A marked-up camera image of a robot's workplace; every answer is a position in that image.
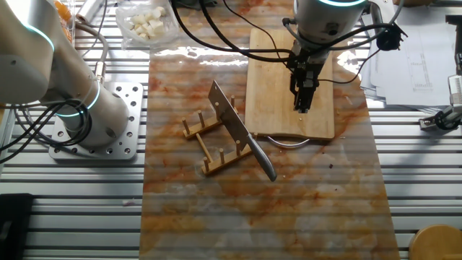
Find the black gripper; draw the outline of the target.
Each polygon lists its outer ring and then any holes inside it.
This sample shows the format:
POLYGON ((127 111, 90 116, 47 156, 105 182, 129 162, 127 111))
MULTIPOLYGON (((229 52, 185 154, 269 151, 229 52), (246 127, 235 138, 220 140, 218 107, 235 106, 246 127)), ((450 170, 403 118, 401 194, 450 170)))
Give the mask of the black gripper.
POLYGON ((310 110, 313 96, 319 86, 318 76, 327 60, 327 51, 319 51, 312 54, 313 50, 304 49, 301 44, 294 40, 292 54, 297 60, 289 61, 287 66, 291 70, 290 92, 294 95, 294 108, 299 108, 300 113, 310 110))

